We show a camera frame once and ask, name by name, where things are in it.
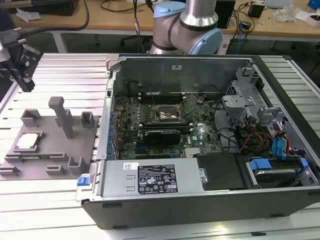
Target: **sticker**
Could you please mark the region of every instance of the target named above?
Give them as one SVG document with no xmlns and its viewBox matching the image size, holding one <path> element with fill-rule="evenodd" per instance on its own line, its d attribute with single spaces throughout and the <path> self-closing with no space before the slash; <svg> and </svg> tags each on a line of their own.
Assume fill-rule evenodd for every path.
<svg viewBox="0 0 320 240">
<path fill-rule="evenodd" d="M 123 163 L 123 170 L 137 170 L 138 166 L 138 162 L 125 162 Z"/>
<path fill-rule="evenodd" d="M 172 65 L 171 70 L 182 70 L 182 65 Z"/>
<path fill-rule="evenodd" d="M 138 166 L 140 194 L 169 194 L 178 192 L 175 165 Z"/>
</svg>

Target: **cpu socket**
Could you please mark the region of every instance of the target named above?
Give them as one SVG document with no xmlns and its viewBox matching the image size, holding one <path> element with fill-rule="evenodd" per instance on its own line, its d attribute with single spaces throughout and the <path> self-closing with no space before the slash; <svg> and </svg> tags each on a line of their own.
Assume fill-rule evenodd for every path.
<svg viewBox="0 0 320 240">
<path fill-rule="evenodd" d="M 155 110 L 155 115 L 160 122 L 181 120 L 181 112 L 176 105 L 159 105 Z"/>
</svg>

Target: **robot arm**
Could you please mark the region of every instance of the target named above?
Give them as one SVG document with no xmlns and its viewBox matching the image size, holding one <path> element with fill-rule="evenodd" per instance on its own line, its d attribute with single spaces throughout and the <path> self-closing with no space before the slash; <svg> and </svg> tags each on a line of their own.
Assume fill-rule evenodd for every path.
<svg viewBox="0 0 320 240">
<path fill-rule="evenodd" d="M 153 45 L 151 54 L 211 55 L 222 41 L 216 28 L 217 0 L 187 0 L 159 3 L 153 16 Z"/>
<path fill-rule="evenodd" d="M 21 28 L 15 28 L 7 11 L 0 9 L 0 81 L 10 79 L 17 82 L 24 92 L 34 89 L 32 75 L 38 65 L 42 53 L 23 43 Z"/>
</svg>

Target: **motherboard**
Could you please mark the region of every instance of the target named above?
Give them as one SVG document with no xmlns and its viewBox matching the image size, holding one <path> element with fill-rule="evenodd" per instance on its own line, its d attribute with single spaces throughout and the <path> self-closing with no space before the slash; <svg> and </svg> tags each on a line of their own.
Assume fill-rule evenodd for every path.
<svg viewBox="0 0 320 240">
<path fill-rule="evenodd" d="M 116 95 L 119 159 L 192 158 L 222 152 L 213 124 L 215 104 L 203 94 Z"/>
</svg>

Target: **white label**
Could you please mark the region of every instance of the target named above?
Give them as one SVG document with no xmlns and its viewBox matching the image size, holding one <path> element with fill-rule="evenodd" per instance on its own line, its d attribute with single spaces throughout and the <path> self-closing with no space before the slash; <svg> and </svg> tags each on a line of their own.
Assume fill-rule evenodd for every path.
<svg viewBox="0 0 320 240">
<path fill-rule="evenodd" d="M 138 162 L 125 162 L 123 163 L 123 170 L 137 170 L 138 166 Z"/>
<path fill-rule="evenodd" d="M 177 188 L 177 185 L 164 185 L 164 188 L 166 188 L 166 186 L 167 186 L 167 188 L 168 189 L 176 189 Z"/>
<path fill-rule="evenodd" d="M 182 70 L 182 65 L 172 65 L 172 70 Z"/>
</svg>

